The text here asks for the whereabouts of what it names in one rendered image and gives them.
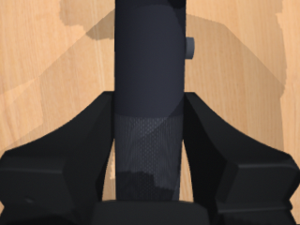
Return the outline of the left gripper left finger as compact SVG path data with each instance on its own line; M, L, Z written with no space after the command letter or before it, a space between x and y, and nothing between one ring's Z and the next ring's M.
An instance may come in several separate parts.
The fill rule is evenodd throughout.
M102 201L114 140L114 91L63 126L0 157L0 225L83 225Z

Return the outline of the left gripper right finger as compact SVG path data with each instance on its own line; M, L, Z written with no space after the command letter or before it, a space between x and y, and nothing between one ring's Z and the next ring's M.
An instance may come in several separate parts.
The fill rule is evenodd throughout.
M184 94L183 142L193 202L210 225L297 225L290 198L300 185L291 154L258 142Z

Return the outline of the black flashlight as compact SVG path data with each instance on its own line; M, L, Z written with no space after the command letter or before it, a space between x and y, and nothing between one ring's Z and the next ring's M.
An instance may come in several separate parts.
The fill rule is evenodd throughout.
M114 0L116 200L179 201L187 0Z

